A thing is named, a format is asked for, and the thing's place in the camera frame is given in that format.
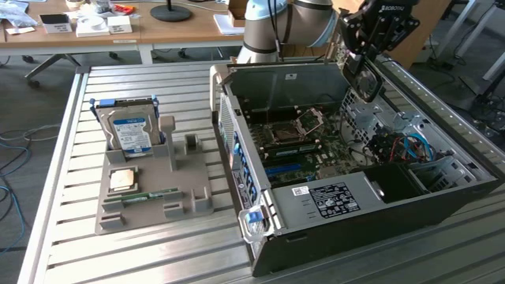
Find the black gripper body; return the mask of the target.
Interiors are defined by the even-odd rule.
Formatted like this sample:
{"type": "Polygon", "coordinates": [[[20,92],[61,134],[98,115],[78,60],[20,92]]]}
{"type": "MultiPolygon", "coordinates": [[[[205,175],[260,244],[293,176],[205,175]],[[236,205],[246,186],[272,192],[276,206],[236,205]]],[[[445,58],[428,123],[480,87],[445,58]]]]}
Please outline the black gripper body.
{"type": "Polygon", "coordinates": [[[377,22],[380,18],[389,16],[404,19],[412,15],[413,7],[418,2],[420,0],[364,1],[358,7],[358,11],[362,12],[365,22],[377,22]]]}

